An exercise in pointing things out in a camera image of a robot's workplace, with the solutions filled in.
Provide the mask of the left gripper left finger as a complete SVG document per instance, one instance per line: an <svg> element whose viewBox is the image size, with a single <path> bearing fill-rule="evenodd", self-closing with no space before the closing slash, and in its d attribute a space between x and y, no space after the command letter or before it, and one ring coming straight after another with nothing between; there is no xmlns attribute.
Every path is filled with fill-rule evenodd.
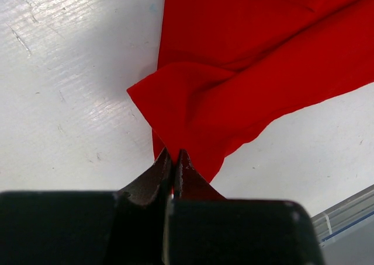
<svg viewBox="0 0 374 265"><path fill-rule="evenodd" d="M119 264L162 264L165 209L171 177L172 160L163 149L150 168L120 190Z"/></svg>

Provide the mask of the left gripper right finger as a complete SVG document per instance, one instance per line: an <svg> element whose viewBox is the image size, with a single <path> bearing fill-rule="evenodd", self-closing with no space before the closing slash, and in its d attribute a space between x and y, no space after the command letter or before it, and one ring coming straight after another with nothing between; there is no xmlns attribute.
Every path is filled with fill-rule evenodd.
<svg viewBox="0 0 374 265"><path fill-rule="evenodd" d="M175 167L174 199L195 201L226 200L192 165L189 154L182 149Z"/></svg>

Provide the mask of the bright red t-shirt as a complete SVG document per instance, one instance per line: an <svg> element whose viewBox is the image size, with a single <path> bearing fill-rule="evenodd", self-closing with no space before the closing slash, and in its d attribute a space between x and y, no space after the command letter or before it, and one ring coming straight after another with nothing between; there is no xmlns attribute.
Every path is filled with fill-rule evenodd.
<svg viewBox="0 0 374 265"><path fill-rule="evenodd" d="M128 89L153 152L211 181L275 119L373 82L373 0L165 0L157 70Z"/></svg>

